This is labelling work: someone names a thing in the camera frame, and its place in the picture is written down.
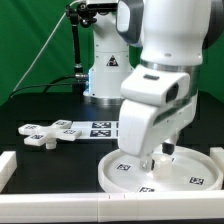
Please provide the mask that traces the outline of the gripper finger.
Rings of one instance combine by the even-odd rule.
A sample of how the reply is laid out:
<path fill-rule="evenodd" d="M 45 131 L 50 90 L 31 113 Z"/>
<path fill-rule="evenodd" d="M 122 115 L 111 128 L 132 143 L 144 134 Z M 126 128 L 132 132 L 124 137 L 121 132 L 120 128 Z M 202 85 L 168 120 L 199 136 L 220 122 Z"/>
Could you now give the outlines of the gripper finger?
<path fill-rule="evenodd" d="M 175 145 L 171 143 L 164 142 L 162 144 L 162 152 L 167 155 L 172 155 L 174 153 Z"/>
<path fill-rule="evenodd" d="M 140 168 L 143 171 L 151 171 L 153 168 L 153 162 L 154 160 L 152 159 L 152 155 L 146 154 L 140 159 Z"/>

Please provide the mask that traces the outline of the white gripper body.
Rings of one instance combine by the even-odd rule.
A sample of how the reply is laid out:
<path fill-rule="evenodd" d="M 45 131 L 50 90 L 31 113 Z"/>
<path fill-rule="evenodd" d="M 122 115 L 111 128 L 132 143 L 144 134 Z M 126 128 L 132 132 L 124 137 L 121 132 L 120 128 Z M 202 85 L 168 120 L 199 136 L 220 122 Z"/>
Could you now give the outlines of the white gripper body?
<path fill-rule="evenodd" d="M 190 75 L 138 65 L 121 85 L 119 148 L 143 158 L 181 131 L 194 117 Z"/>

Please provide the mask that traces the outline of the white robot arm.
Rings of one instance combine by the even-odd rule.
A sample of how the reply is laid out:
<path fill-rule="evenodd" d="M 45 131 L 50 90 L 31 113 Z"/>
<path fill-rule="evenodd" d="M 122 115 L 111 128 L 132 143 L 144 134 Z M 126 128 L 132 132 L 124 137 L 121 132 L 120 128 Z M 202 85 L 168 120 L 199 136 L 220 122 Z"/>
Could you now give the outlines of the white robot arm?
<path fill-rule="evenodd" d="M 116 29 L 142 48 L 121 84 L 118 146 L 149 172 L 154 149 L 175 145 L 195 116 L 197 69 L 224 32 L 224 0 L 118 0 Z"/>

